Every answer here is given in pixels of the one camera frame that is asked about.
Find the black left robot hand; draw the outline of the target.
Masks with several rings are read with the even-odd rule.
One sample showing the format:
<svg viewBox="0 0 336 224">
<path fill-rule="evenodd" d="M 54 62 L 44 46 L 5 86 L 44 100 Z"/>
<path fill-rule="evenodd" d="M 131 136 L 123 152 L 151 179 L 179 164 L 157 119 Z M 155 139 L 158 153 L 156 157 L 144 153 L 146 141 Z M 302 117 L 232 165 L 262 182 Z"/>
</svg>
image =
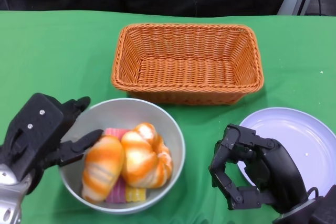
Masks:
<svg viewBox="0 0 336 224">
<path fill-rule="evenodd" d="M 66 166 L 82 159 L 85 151 L 96 143 L 102 135 L 102 129 L 93 130 L 78 140 L 61 142 L 61 138 L 70 130 L 77 117 L 88 108 L 91 99 L 82 97 L 78 100 L 71 99 L 61 104 L 57 99 L 42 95 L 45 101 L 51 105 L 51 118 L 47 120 L 51 129 L 43 129 L 42 137 L 37 137 L 39 146 L 34 147 L 37 153 L 34 155 L 30 173 L 32 182 L 27 191 L 31 194 L 42 179 L 44 171 L 52 166 Z"/>
</svg>

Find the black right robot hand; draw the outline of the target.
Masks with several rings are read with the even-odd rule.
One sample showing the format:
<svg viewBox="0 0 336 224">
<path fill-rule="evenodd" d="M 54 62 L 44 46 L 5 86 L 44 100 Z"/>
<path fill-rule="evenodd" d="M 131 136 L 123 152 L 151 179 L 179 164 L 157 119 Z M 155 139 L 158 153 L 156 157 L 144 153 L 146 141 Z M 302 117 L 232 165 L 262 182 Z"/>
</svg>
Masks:
<svg viewBox="0 0 336 224">
<path fill-rule="evenodd" d="M 225 173 L 227 163 L 238 162 L 245 164 L 245 173 L 253 186 L 237 187 Z M 212 186 L 220 189 L 230 210 L 260 208 L 266 204 L 285 214 L 308 200 L 301 174 L 284 146 L 246 127 L 226 126 L 208 169 Z"/>
</svg>

